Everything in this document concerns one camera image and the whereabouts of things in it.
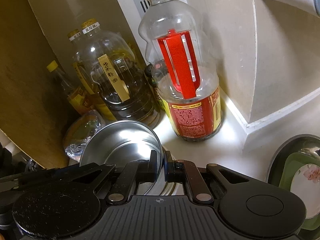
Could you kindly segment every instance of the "glass bottle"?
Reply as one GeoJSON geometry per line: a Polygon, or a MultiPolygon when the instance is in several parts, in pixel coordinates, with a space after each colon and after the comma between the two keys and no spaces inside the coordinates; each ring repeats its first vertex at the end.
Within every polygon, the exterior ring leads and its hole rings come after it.
{"type": "Polygon", "coordinates": [[[144,69],[144,75],[148,81],[148,84],[151,88],[151,90],[153,91],[153,95],[155,96],[156,98],[156,101],[158,103],[158,106],[160,107],[160,109],[164,110],[165,111],[165,108],[164,108],[164,103],[161,99],[161,97],[159,96],[159,93],[158,93],[158,88],[157,88],[157,85],[155,83],[155,81],[153,80],[153,77],[152,77],[152,74],[151,74],[151,70],[153,68],[153,65],[152,64],[149,64],[145,69],[144,69]]]}
{"type": "Polygon", "coordinates": [[[117,120],[136,120],[154,127],[160,113],[133,52],[121,36],[99,26],[96,19],[82,24],[87,45],[80,61],[117,120]]]}
{"type": "Polygon", "coordinates": [[[221,123],[219,79],[201,15],[179,0],[148,0],[139,25],[146,60],[176,134],[188,141],[214,135],[221,123]]]}
{"type": "Polygon", "coordinates": [[[80,48],[82,46],[85,46],[85,37],[84,35],[81,35],[81,32],[78,29],[75,29],[68,33],[68,38],[72,45],[75,48],[73,60],[74,63],[73,68],[76,71],[76,74],[81,81],[84,88],[87,90],[87,92],[90,94],[90,98],[96,107],[96,109],[99,111],[99,113],[106,119],[110,121],[115,121],[116,118],[113,116],[113,114],[110,112],[109,108],[107,107],[106,103],[102,100],[100,96],[100,91],[98,88],[98,85],[94,82],[92,82],[90,76],[87,74],[84,65],[80,62],[80,48]]]}
{"type": "Polygon", "coordinates": [[[79,114],[83,115],[94,109],[87,92],[83,91],[81,87],[75,87],[67,74],[58,67],[55,60],[47,65],[47,69],[53,75],[56,82],[61,85],[63,93],[66,95],[69,103],[79,114]]]}

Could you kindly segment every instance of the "plastic wrap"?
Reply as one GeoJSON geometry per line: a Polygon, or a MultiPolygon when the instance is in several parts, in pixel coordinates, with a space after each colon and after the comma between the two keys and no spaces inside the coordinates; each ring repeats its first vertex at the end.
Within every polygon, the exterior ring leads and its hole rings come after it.
{"type": "Polygon", "coordinates": [[[79,162],[89,140],[104,126],[105,121],[96,110],[91,110],[76,120],[63,139],[66,155],[79,162]]]}

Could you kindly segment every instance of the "green plate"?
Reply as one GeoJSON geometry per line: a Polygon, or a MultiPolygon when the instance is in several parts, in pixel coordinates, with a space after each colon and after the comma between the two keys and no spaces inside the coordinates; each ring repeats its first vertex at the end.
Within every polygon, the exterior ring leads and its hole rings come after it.
{"type": "MultiPolygon", "coordinates": [[[[301,152],[290,154],[285,161],[279,187],[290,191],[291,182],[296,172],[302,166],[310,163],[320,166],[320,160],[314,156],[306,155],[305,153],[301,152]]],[[[315,230],[319,226],[320,216],[316,215],[310,219],[306,219],[301,228],[306,230],[315,230]]]]}

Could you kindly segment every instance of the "bottle cap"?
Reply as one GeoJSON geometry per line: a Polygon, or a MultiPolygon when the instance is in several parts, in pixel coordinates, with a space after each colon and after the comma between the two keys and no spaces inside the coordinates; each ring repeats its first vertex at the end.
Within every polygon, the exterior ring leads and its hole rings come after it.
{"type": "Polygon", "coordinates": [[[97,20],[95,18],[92,18],[92,19],[87,20],[86,22],[82,23],[81,24],[81,28],[85,29],[85,28],[89,27],[90,25],[92,25],[92,24],[94,24],[96,22],[97,22],[97,20]]]}
{"type": "Polygon", "coordinates": [[[78,29],[74,29],[73,31],[68,33],[68,38],[71,38],[73,35],[76,35],[77,33],[79,33],[80,31],[78,29]]]}
{"type": "Polygon", "coordinates": [[[49,70],[49,72],[54,71],[56,68],[58,67],[58,64],[56,63],[56,61],[52,61],[49,65],[47,65],[47,70],[49,70]]]}
{"type": "Polygon", "coordinates": [[[81,32],[78,29],[75,29],[68,33],[68,38],[70,41],[73,41],[74,39],[78,38],[81,35],[81,32]]]}
{"type": "Polygon", "coordinates": [[[99,26],[100,26],[100,24],[97,22],[97,20],[95,18],[87,20],[86,22],[81,24],[83,34],[86,34],[89,31],[92,31],[93,29],[95,29],[99,26]]]}
{"type": "Polygon", "coordinates": [[[153,65],[149,64],[148,66],[146,66],[146,68],[144,69],[144,73],[146,74],[147,77],[152,77],[151,74],[151,69],[152,69],[153,65]]]}

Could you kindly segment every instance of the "ceramic plate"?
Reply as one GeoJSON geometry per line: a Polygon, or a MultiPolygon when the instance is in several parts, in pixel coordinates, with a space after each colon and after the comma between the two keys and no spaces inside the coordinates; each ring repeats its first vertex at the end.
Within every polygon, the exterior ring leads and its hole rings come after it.
{"type": "Polygon", "coordinates": [[[320,213],[320,167],[306,164],[297,170],[290,191],[297,195],[307,209],[306,219],[315,217],[320,213]]]}

